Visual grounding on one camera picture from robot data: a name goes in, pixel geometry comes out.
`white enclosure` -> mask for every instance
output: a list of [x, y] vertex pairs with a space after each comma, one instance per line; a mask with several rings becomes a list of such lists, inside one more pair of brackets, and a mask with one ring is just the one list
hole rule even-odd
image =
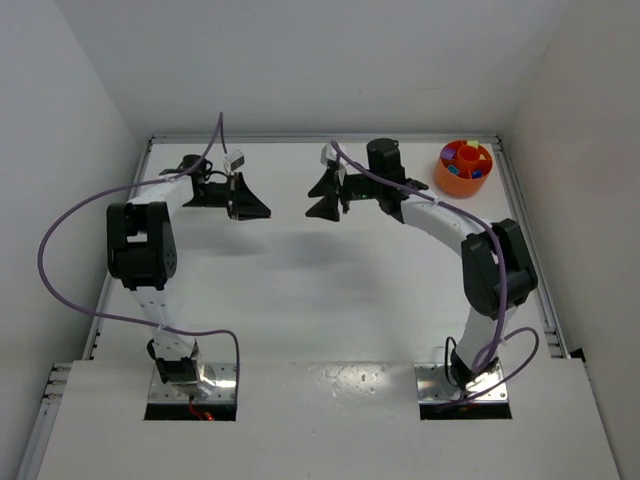
[[[232, 133], [504, 138], [617, 467], [640, 478], [638, 21], [637, 0], [2, 2], [0, 479], [18, 471], [51, 364], [80, 358], [89, 326], [40, 285], [40, 238], [130, 181], [152, 135], [207, 132], [220, 110]], [[115, 200], [70, 219], [47, 252], [83, 305], [98, 301]]]

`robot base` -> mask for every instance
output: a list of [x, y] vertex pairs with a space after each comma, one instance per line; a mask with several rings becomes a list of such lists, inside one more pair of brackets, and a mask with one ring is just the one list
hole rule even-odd
[[[423, 363], [415, 366], [418, 386], [420, 420], [483, 420], [510, 419], [509, 395], [505, 384], [461, 405], [447, 406], [461, 398], [462, 391], [445, 376], [443, 364]], [[490, 372], [484, 373], [466, 385], [466, 395], [481, 392], [500, 382], [502, 366], [498, 362]]]
[[189, 405], [189, 396], [160, 380], [153, 369], [145, 420], [215, 420], [236, 419], [236, 366], [232, 363], [210, 363], [205, 365], [206, 378], [211, 379], [211, 394], [207, 398], [194, 398]]

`colorful block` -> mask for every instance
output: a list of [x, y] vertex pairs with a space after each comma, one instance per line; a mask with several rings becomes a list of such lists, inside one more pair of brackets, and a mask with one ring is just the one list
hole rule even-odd
[[440, 152], [440, 158], [443, 160], [453, 160], [456, 157], [456, 149], [445, 147]]

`purple cable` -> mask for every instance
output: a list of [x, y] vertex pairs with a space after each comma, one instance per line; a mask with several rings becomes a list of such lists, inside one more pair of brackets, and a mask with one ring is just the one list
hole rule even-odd
[[47, 273], [46, 273], [46, 271], [44, 269], [44, 250], [45, 250], [45, 248], [47, 246], [47, 243], [49, 242], [49, 239], [51, 238], [51, 235], [53, 235], [53, 232], [55, 232], [57, 230], [57, 228], [60, 226], [60, 224], [62, 224], [62, 222], [64, 222], [67, 218], [69, 218], [71, 215], [73, 215], [75, 212], [80, 210], [85, 205], [87, 205], [87, 204], [89, 204], [89, 203], [91, 203], [91, 202], [93, 202], [95, 200], [98, 200], [98, 199], [100, 199], [102, 197], [106, 197], [107, 195], [111, 195], [112, 193], [132, 190], [134, 188], [145, 187], [147, 185], [157, 185], [157, 184], [160, 184], [160, 183], [166, 183], [168, 181], [177, 180], [178, 178], [184, 177], [186, 175], [190, 175], [204, 161], [205, 157], [207, 156], [207, 154], [211, 150], [211, 147], [213, 147], [213, 144], [216, 141], [216, 138], [218, 137], [218, 134], [220, 134], [220, 138], [222, 140], [221, 143], [223, 145], [223, 150], [226, 153], [226, 151], [227, 151], [226, 150], [226, 144], [224, 142], [224, 137], [223, 137], [223, 121], [224, 121], [224, 116], [223, 116], [223, 113], [220, 112], [220, 114], [218, 115], [218, 122], [216, 124], [216, 128], [213, 131], [213, 135], [211, 135], [211, 140], [209, 140], [209, 144], [204, 149], [204, 152], [202, 152], [202, 155], [200, 155], [200, 158], [198, 158], [198, 160], [191, 167], [186, 169], [184, 172], [181, 172], [181, 173], [179, 173], [177, 175], [174, 175], [170, 179], [146, 180], [144, 182], [132, 183], [130, 185], [123, 185], [123, 186], [120, 186], [120, 187], [113, 187], [113, 188], [110, 188], [110, 189], [105, 190], [103, 192], [96, 193], [95, 195], [92, 195], [92, 196], [90, 196], [88, 198], [85, 198], [80, 203], [74, 205], [69, 210], [64, 212], [60, 216], [60, 218], [58, 218], [55, 222], [53, 222], [53, 225], [51, 225], [49, 227], [47, 232], [44, 234], [44, 237], [42, 237], [42, 241], [40, 242], [40, 246], [38, 247], [38, 273], [40, 274], [40, 279], [42, 280], [42, 283], [44, 284], [45, 288], [49, 291], [49, 293], [51, 295], [53, 295], [53, 297], [56, 300], [58, 300], [63, 305], [69, 307], [71, 310], [75, 310], [76, 312], [80, 312], [82, 314], [89, 315], [91, 317], [101, 317], [101, 318], [107, 318], [107, 319], [110, 319], [110, 320], [119, 320], [121, 322], [135, 323], [137, 325], [145, 325], [145, 326], [151, 327], [151, 328], [162, 328], [163, 330], [165, 330], [167, 332], [175, 333], [175, 334], [178, 334], [178, 335], [184, 335], [184, 336], [187, 336], [187, 337], [207, 337], [207, 336], [210, 336], [210, 335], [222, 335], [222, 334], [231, 336], [231, 338], [233, 339], [233, 343], [235, 344], [235, 350], [236, 350], [236, 389], [235, 389], [235, 395], [236, 395], [236, 401], [237, 401], [237, 398], [238, 398], [238, 387], [240, 385], [240, 344], [238, 342], [238, 337], [231, 330], [218, 329], [218, 330], [204, 330], [204, 331], [199, 331], [199, 332], [192, 332], [192, 331], [189, 331], [189, 330], [182, 330], [182, 329], [179, 329], [179, 328], [163, 326], [163, 325], [160, 325], [159, 323], [151, 322], [149, 320], [143, 320], [141, 318], [126, 317], [126, 316], [123, 316], [123, 315], [114, 315], [114, 314], [106, 313], [106, 312], [98, 312], [98, 311], [92, 310], [90, 308], [83, 307], [82, 305], [78, 305], [76, 303], [73, 303], [71, 300], [68, 300], [67, 298], [63, 297], [62, 294], [60, 292], [58, 292], [54, 288], [54, 286], [51, 284], [51, 281], [49, 280], [49, 277], [47, 276]]
[[480, 398], [484, 395], [486, 395], [487, 393], [489, 393], [491, 390], [493, 390], [494, 388], [502, 385], [503, 383], [507, 383], [509, 380], [511, 380], [512, 378], [514, 378], [516, 375], [518, 375], [522, 370], [524, 370], [527, 365], [529, 365], [531, 363], [531, 361], [533, 360], [533, 358], [536, 356], [536, 354], [538, 353], [538, 349], [540, 348], [540, 335], [538, 335], [538, 332], [536, 332], [533, 328], [531, 327], [521, 327], [521, 328], [516, 328], [513, 332], [508, 333], [505, 337], [504, 340], [507, 341], [513, 337], [515, 337], [516, 335], [520, 334], [520, 333], [524, 333], [524, 332], [530, 332], [533, 334], [533, 338], [534, 338], [534, 345], [533, 345], [533, 350], [531, 350], [531, 353], [529, 354], [529, 356], [527, 357], [527, 359], [522, 362], [520, 364], [520, 366], [518, 366], [518, 368], [516, 368], [513, 372], [511, 372], [509, 375], [507, 375], [506, 377], [503, 377], [502, 380], [500, 380], [498, 383], [496, 383], [495, 385], [492, 385], [491, 387], [482, 390], [481, 392], [476, 392], [472, 395], [469, 395], [468, 397], [465, 398], [460, 398], [458, 400], [452, 400], [451, 402], [447, 402], [445, 404], [443, 404], [440, 408], [442, 410], [447, 409], [449, 407], [455, 407], [457, 405], [465, 405], [467, 403], [469, 403], [471, 400], [475, 400], [476, 398]]
[[[340, 148], [340, 145], [335, 140], [331, 141], [331, 146], [338, 153], [338, 160], [340, 158], [344, 158], [344, 160], [349, 165], [351, 165], [353, 168], [358, 170], [363, 175], [371, 178], [372, 180], [375, 180], [376, 182], [381, 183], [383, 185], [387, 185], [389, 187], [397, 188], [398, 190], [402, 190], [403, 192], [408, 193], [410, 195], [416, 195], [417, 197], [424, 198], [425, 200], [429, 200], [430, 202], [435, 202], [435, 199], [432, 196], [427, 195], [426, 193], [422, 193], [420, 190], [416, 190], [414, 188], [407, 187], [406, 185], [401, 185], [399, 183], [392, 182], [391, 180], [387, 180], [386, 178], [382, 178], [374, 173], [371, 173], [369, 170], [364, 168], [358, 162], [349, 158], [342, 151], [342, 149]], [[463, 217], [466, 217], [472, 220], [473, 222], [477, 223], [482, 228], [484, 228], [487, 234], [489, 235], [489, 237], [491, 238], [491, 241], [493, 242], [494, 250], [496, 252], [496, 255], [498, 256], [498, 270], [500, 272], [500, 304], [498, 307], [498, 324], [496, 325], [496, 331], [493, 336], [493, 340], [488, 346], [488, 353], [485, 356], [484, 360], [480, 361], [480, 354], [484, 352], [484, 349], [483, 349], [480, 352], [478, 352], [478, 355], [476, 355], [476, 358], [474, 359], [473, 364], [471, 365], [472, 371], [481, 372], [489, 364], [489, 362], [491, 362], [496, 351], [498, 350], [498, 346], [500, 345], [500, 342], [502, 340], [502, 331], [504, 330], [505, 315], [507, 312], [507, 269], [506, 269], [505, 260], [504, 260], [504, 253], [502, 252], [502, 247], [500, 246], [500, 240], [498, 239], [498, 236], [493, 232], [491, 227], [487, 225], [487, 223], [484, 220], [476, 217], [474, 214], [469, 213], [466, 210], [458, 208], [447, 202], [441, 201], [438, 203], [438, 205], [448, 210], [451, 210], [452, 212], [457, 213], [458, 215], [462, 215]]]

